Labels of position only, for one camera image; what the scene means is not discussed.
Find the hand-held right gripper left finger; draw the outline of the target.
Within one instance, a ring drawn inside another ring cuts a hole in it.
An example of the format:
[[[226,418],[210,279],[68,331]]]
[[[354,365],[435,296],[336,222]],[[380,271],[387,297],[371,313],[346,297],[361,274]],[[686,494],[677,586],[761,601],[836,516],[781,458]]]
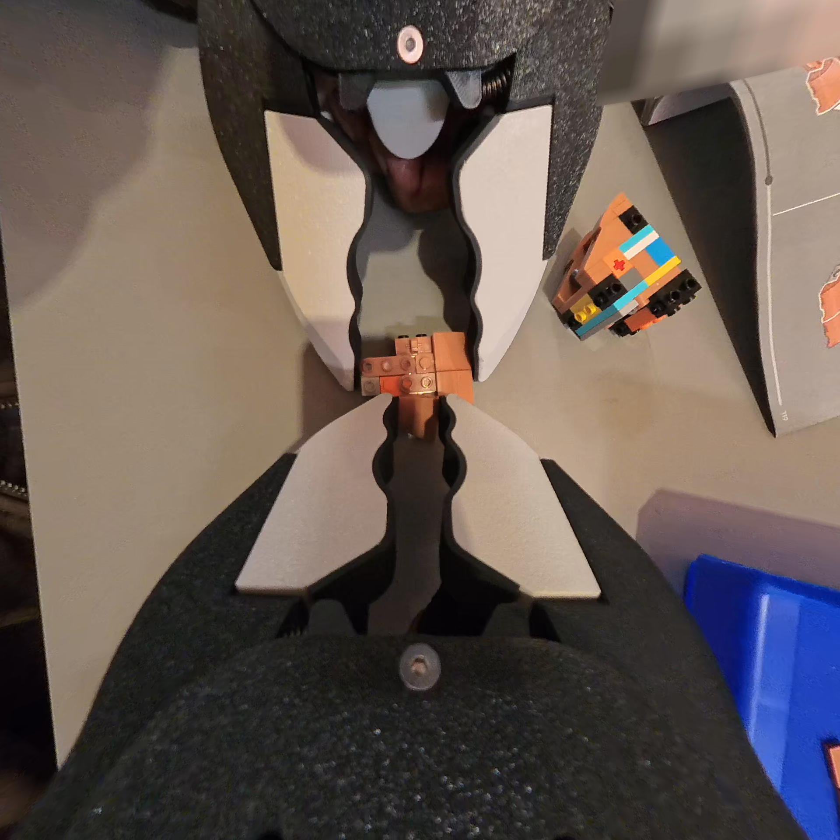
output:
[[[239,592],[314,593],[385,540],[396,399],[376,396],[300,447],[236,580]]]

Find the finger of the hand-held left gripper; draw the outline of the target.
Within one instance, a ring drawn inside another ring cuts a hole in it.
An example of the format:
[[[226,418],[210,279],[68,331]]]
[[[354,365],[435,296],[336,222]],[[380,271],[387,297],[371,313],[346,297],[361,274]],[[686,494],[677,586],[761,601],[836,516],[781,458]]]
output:
[[[553,109],[498,114],[455,163],[458,220],[476,256],[470,301],[477,317],[476,378],[488,379],[539,289]]]
[[[354,389],[349,258],[364,221],[363,170],[315,118],[265,111],[283,286],[333,376]]]

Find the person's left hand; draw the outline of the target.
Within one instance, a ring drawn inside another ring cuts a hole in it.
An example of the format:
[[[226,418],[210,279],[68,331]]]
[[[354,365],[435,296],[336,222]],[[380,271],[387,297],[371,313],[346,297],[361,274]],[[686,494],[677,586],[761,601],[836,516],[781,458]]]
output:
[[[451,149],[442,137],[422,155],[404,159],[390,152],[375,134],[371,151],[394,203],[410,214],[444,209],[449,205]]]

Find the blue plastic bin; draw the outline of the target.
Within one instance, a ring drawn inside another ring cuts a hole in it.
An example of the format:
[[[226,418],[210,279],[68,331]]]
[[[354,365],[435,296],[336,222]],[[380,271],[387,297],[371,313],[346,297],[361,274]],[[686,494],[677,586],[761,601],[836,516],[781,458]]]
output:
[[[838,839],[822,743],[839,742],[839,592],[702,554],[684,604],[775,790],[810,838]]]

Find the brown round brick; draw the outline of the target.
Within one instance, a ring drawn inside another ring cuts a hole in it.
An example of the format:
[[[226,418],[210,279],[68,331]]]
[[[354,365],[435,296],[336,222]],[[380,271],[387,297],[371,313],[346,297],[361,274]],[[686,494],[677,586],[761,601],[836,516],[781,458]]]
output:
[[[401,434],[433,441],[438,434],[438,397],[431,394],[398,397],[398,428]]]

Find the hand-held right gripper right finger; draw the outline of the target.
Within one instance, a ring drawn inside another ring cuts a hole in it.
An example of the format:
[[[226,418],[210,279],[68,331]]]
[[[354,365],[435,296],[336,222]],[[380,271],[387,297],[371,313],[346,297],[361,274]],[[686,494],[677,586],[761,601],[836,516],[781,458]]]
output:
[[[513,595],[596,599],[601,588],[536,452],[465,399],[439,407],[446,546]]]

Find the brown brick plate assembly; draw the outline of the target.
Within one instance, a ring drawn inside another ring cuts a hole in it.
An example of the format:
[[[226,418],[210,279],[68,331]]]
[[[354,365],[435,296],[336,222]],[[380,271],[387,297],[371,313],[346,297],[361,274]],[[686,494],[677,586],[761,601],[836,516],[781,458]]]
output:
[[[463,332],[435,332],[395,340],[392,354],[360,363],[362,396],[451,396],[474,402],[474,379]]]

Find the small colourful brick model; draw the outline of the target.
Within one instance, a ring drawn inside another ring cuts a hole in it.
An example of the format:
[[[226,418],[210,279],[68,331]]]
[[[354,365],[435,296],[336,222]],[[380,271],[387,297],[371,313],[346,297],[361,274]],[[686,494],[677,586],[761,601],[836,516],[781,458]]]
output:
[[[692,302],[699,281],[624,193],[610,202],[563,270],[552,304],[580,341],[626,337]]]

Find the instruction booklet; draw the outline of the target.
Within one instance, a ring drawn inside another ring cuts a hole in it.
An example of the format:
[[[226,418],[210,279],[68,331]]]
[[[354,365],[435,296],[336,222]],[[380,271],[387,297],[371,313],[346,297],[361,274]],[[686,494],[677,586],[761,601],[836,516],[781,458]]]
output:
[[[838,416],[839,58],[637,113],[768,429]]]

